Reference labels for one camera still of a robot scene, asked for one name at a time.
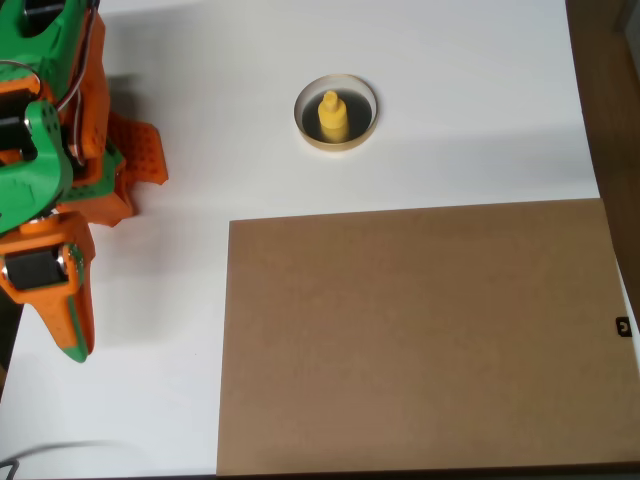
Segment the green robot part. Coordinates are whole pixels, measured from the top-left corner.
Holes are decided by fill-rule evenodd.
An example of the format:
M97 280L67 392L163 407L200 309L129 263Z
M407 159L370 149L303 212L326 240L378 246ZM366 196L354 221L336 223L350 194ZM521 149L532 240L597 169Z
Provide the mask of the green robot part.
M78 275L80 277L80 285L84 285L85 270L84 270L84 256L77 245L67 244L69 251L78 265ZM75 347L65 348L63 351L71 359L78 363L83 363L89 356L89 349L87 348L87 340L82 333L80 327L80 319L78 318L78 308L76 307L76 301L73 297L67 299L69 304L69 311L71 312L71 319L73 321L73 329L76 332L78 338L78 345Z
M73 168L62 147L60 122L53 105L32 102L25 118L37 156L0 168L0 234L53 207L73 182Z
M51 25L42 33L30 36L24 0L5 0L0 8L0 60L12 60L33 68L54 98L61 98L69 87L84 12L90 1L67 1ZM0 83L31 74L24 68L0 64Z
M122 153L107 139L107 148L102 157L102 177L93 185L72 187L60 197L58 203L77 202L90 198L104 197L116 188L116 171L124 161Z

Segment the white table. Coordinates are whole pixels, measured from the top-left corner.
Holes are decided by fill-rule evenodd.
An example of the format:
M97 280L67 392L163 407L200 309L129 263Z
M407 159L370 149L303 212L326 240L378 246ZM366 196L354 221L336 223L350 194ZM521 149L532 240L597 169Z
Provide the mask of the white table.
M170 180L137 188L138 217L92 229L95 353L70 361L26 308L0 407L0 458L111 443L34 456L20 478L215 472L230 220L598 196L563 0L108 14L128 3L103 0L105 64L160 129ZM330 73L381 100L373 136L334 156L293 121Z

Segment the yellow object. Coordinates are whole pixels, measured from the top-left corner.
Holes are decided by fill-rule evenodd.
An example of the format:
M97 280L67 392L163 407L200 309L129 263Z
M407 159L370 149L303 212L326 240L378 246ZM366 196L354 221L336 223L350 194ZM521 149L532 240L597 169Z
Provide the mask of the yellow object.
M347 106L333 90L324 94L318 105L318 118L325 140L329 143L344 142L349 135Z

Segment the brown cardboard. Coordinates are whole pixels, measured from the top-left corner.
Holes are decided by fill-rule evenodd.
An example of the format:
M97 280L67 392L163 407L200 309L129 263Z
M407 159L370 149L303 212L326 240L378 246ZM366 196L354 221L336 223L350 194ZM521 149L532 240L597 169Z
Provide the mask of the brown cardboard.
M600 200L232 222L218 474L640 460Z

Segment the black cable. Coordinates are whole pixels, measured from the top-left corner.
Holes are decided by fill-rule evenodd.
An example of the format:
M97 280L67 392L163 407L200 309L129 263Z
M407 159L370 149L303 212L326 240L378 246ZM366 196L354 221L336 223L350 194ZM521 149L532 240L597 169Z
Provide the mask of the black cable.
M9 473L7 474L6 480L13 480L13 478L16 476L16 472L18 471L19 466L20 466L20 462L18 461L17 458L0 462L0 469L11 467L11 469L9 470Z

